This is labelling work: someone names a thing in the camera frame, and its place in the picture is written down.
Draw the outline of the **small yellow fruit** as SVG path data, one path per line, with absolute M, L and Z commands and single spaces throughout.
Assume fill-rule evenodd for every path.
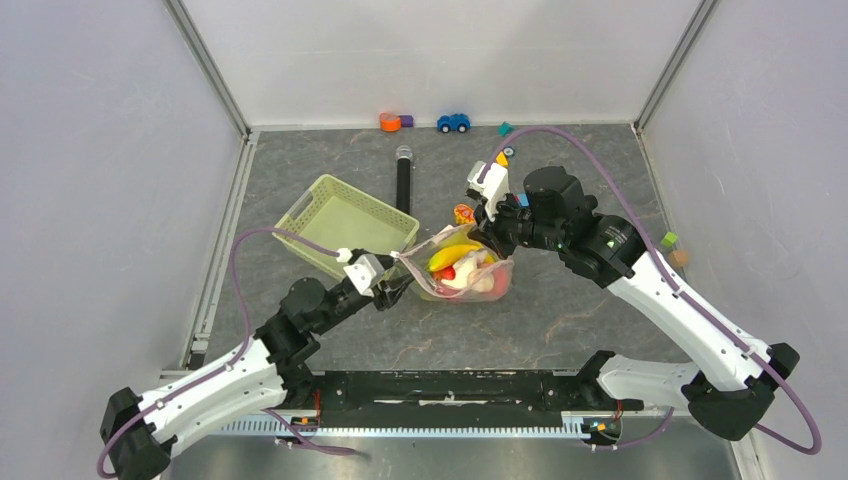
M 462 259 L 470 252 L 478 251 L 482 248 L 479 244 L 459 243 L 443 247 L 433 254 L 429 261 L 427 269 L 434 273 L 445 268 L 452 267 L 456 262 Z

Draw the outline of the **clear polka dot zip bag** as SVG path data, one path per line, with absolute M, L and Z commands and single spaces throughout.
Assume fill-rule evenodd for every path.
M 471 238 L 471 224 L 448 226 L 435 236 L 391 256 L 413 279 L 412 290 L 431 302 L 491 302 L 512 285 L 514 262 Z

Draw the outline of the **white mushroom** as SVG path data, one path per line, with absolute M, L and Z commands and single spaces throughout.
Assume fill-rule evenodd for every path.
M 438 282 L 453 290 L 470 288 L 475 292 L 487 293 L 493 286 L 488 267 L 494 263 L 494 258 L 484 251 L 470 252 L 453 265 L 456 270 L 456 278 L 453 281 Z

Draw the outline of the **red peach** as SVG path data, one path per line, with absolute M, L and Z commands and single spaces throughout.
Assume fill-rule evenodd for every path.
M 492 299 L 500 299 L 509 291 L 512 282 L 512 270 L 511 264 L 500 265 L 492 270 L 493 286 L 489 291 Z

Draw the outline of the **red tomato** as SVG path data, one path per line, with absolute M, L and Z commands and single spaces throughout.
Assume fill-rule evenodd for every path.
M 438 281 L 442 282 L 453 281 L 456 278 L 456 270 L 453 265 L 449 265 L 441 270 L 438 270 L 434 274 L 434 277 Z

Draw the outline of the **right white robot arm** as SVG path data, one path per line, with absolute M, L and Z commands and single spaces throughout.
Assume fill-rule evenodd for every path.
M 573 274 L 636 308 L 686 353 L 684 363 L 595 353 L 579 371 L 585 405 L 621 400 L 684 409 L 731 441 L 755 428 L 799 361 L 791 346 L 750 337 L 716 311 L 630 221 L 599 213 L 597 199 L 563 168 L 532 171 L 522 194 L 509 190 L 508 172 L 497 164 L 476 164 L 467 180 L 477 204 L 474 239 L 504 259 L 519 247 L 556 253 Z

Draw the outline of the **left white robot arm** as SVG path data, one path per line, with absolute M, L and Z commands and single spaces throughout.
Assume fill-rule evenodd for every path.
M 295 281 L 277 312 L 233 350 L 165 386 L 113 393 L 100 427 L 102 479 L 152 479 L 199 439 L 249 413 L 286 403 L 306 405 L 314 394 L 306 360 L 323 335 L 360 310 L 393 307 L 415 281 L 394 275 L 399 259 L 344 249 L 345 276 L 333 287 L 315 278 Z

